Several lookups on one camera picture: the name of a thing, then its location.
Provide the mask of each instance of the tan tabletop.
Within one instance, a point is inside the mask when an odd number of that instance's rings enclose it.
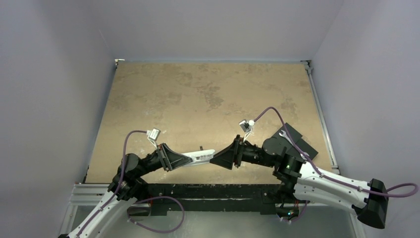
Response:
[[[109,183],[122,158],[126,134],[162,131],[158,143],[178,153],[221,149],[237,134],[238,122],[254,119],[268,106],[303,135],[331,170],[318,111],[302,64],[120,62],[106,104],[86,182]],[[259,146],[281,127],[268,111],[248,140]],[[145,134],[133,134],[127,153],[141,158],[154,151]],[[212,164],[159,169],[143,176],[149,183],[279,183],[273,168],[242,163],[227,170]]]

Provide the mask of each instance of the gray wall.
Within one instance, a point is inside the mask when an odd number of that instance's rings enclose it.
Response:
[[[419,9],[417,0],[345,0],[313,58],[344,175],[420,183]],[[419,204],[419,194],[390,199],[386,229],[366,228],[368,237],[419,237]]]
[[[343,0],[91,0],[116,58],[308,60]]]
[[[0,236],[57,237],[113,57],[77,1],[0,3]]]

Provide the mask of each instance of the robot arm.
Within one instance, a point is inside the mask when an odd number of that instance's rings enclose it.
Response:
[[[290,125],[288,128],[296,139],[294,143],[313,159],[317,152],[304,142],[302,136]],[[147,184],[141,176],[160,168],[169,172],[194,163],[192,158],[173,152],[164,143],[157,145],[156,148],[156,151],[144,159],[135,154],[127,154],[124,173],[121,165],[101,202],[75,230],[70,234],[61,235],[60,238],[100,238],[137,200],[162,195],[183,200],[184,204],[189,203],[190,206],[186,210],[191,211],[218,211],[230,207],[232,211],[260,211],[261,214],[278,214],[281,217],[288,216],[289,219],[298,216],[299,210],[290,216],[288,212],[290,209],[277,207],[276,204],[293,203],[297,200],[311,201],[348,211],[366,225],[379,229],[385,227],[388,198],[366,192],[371,190],[386,193],[381,181],[376,179],[370,182],[359,181],[318,168],[315,171],[313,165],[291,146],[290,139],[282,134],[282,129],[265,140],[261,148],[237,135],[231,145],[210,159],[210,163],[230,170],[233,166],[240,167],[242,162],[274,168],[273,175],[281,181],[280,185]],[[325,176],[353,184],[356,188],[331,181]],[[207,203],[203,201],[202,206],[197,206],[200,200],[206,199],[210,200],[207,200]],[[207,206],[210,202],[213,203],[212,207]],[[218,208],[215,203],[223,205]],[[163,209],[171,208],[169,203],[157,201],[154,207],[156,204]],[[159,215],[165,213],[166,210],[159,212]]]
[[[238,168],[242,162],[274,168],[273,175],[282,182],[277,193],[280,199],[331,205],[357,215],[359,221],[368,226],[379,229],[385,227],[388,198],[364,191],[386,193],[383,182],[376,179],[370,182],[359,181],[317,168],[321,174],[319,175],[304,156],[293,146],[289,146],[290,141],[281,136],[281,132],[279,130],[273,137],[265,140],[261,148],[237,135],[233,143],[217,153],[210,163],[227,169],[232,169],[233,166]],[[307,149],[312,159],[316,153],[314,155],[310,147]],[[352,184],[358,189],[328,180],[326,176]]]

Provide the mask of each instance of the white object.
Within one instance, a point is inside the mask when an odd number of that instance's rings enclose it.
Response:
[[[137,199],[131,198],[128,201],[120,200],[117,201],[117,197],[115,196],[108,205],[101,209],[101,206],[107,202],[113,195],[113,192],[109,191],[106,192],[101,201],[96,205],[93,211],[86,217],[86,219],[74,229],[72,232],[68,234],[69,238],[101,238],[103,237],[107,230],[112,227],[112,225],[121,217],[121,215],[127,212],[127,209],[134,204]],[[99,213],[93,218],[93,220],[84,228],[80,236],[77,236],[80,229],[83,225],[89,220],[91,216],[93,216],[97,211]]]
[[[359,180],[355,180],[351,178],[346,178],[344,176],[340,176],[332,172],[325,171],[323,169],[319,169],[319,170],[321,171],[321,174],[324,174],[330,178],[370,190],[370,187],[368,186],[368,182],[366,181],[359,181]],[[320,177],[320,175],[316,173],[316,171],[313,169],[310,163],[302,164],[302,167],[299,173],[302,174],[302,176],[298,178],[297,184],[300,184],[303,186],[306,185],[306,186],[314,187],[316,189],[323,190],[333,195],[334,199],[337,200],[337,197],[338,197],[340,198],[339,200],[341,200],[342,202],[343,201],[349,202],[350,204],[353,204],[359,208],[364,208],[366,206],[365,198],[369,198],[369,194],[367,192],[359,191],[358,189],[347,187],[339,183],[330,181],[324,177]],[[326,199],[322,199],[321,201],[315,199],[311,201],[330,205]]]
[[[152,131],[148,131],[147,133],[147,139],[156,142],[158,140],[160,134],[160,130],[153,128]]]
[[[200,150],[195,152],[184,153],[183,155],[193,159],[191,163],[184,165],[184,167],[208,164],[210,162],[210,159],[213,158],[214,153],[215,150]]]

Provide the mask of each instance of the white plastic part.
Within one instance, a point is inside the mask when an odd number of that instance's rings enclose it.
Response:
[[[294,189],[295,193],[293,195],[299,200],[322,203],[356,215],[356,211],[352,208],[351,202],[328,193],[322,189],[314,188],[311,186],[304,186],[302,184],[296,184]]]
[[[157,141],[160,134],[160,130],[153,128],[150,132],[147,131],[147,139],[151,141]]]
[[[366,181],[359,181],[351,178],[346,178],[340,175],[336,175],[334,173],[319,169],[322,174],[324,174],[323,177],[320,177],[318,173],[313,169],[312,165],[310,163],[302,164],[301,170],[299,171],[300,174],[302,174],[302,177],[298,178],[298,183],[301,185],[311,186],[315,187],[317,189],[324,190],[327,193],[330,193],[332,195],[335,195],[341,200],[346,200],[349,203],[355,205],[359,208],[364,208],[365,198],[369,197],[369,194],[367,192],[358,191],[359,189],[350,188],[344,185],[341,185],[339,183],[330,181],[325,178],[325,176],[328,176],[330,178],[352,184],[357,187],[361,187],[367,190],[370,190],[370,187],[368,186],[368,182]]]
[[[213,158],[214,153],[215,150],[200,150],[195,152],[184,153],[183,155],[193,159],[192,162],[184,165],[184,167],[208,164],[210,162],[210,159]]]
[[[101,210],[101,206],[108,201],[113,195],[113,192],[106,192],[101,201],[93,209],[93,211],[85,218],[85,220],[68,234],[69,238],[77,238],[77,233],[87,222],[87,220],[93,216],[96,211]],[[102,211],[100,211],[94,219],[86,226],[83,232],[80,234],[80,238],[101,238],[103,237],[108,229],[118,221],[123,213],[137,201],[136,198],[131,198],[128,201],[120,200],[117,201],[116,196],[108,203]]]

